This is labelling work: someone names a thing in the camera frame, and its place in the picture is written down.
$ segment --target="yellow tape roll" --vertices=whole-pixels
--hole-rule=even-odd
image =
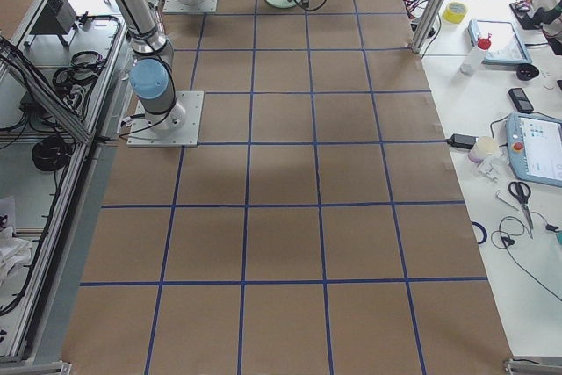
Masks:
[[[446,19],[453,24],[458,24],[463,20],[467,11],[466,6],[460,2],[450,2],[443,12],[443,19]]]

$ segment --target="squeeze bottle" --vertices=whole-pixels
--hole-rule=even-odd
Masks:
[[[460,65],[460,71],[463,74],[468,76],[472,75],[476,68],[482,63],[490,46],[492,46],[492,41],[490,40],[491,35],[492,34],[488,34],[487,39],[478,38],[476,46],[472,48],[469,54],[465,57],[463,64]]]

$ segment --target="paper cup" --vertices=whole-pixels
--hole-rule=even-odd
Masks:
[[[474,147],[468,152],[471,162],[482,162],[484,159],[499,149],[498,143],[494,138],[481,136],[476,140]]]

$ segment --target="display screen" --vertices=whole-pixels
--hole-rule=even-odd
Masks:
[[[562,180],[562,126],[520,118],[529,175]]]
[[[509,22],[488,22],[478,21],[480,37],[487,37],[492,34],[490,40],[492,46],[486,54],[487,59],[491,60],[524,60],[519,40],[515,36],[513,26]]]

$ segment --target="scissors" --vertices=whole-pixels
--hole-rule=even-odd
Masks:
[[[530,187],[524,182],[511,182],[508,185],[508,190],[511,196],[517,199],[517,202],[521,204],[523,214],[529,223],[529,228],[533,228],[533,220],[530,218],[530,211],[527,203],[530,197]]]

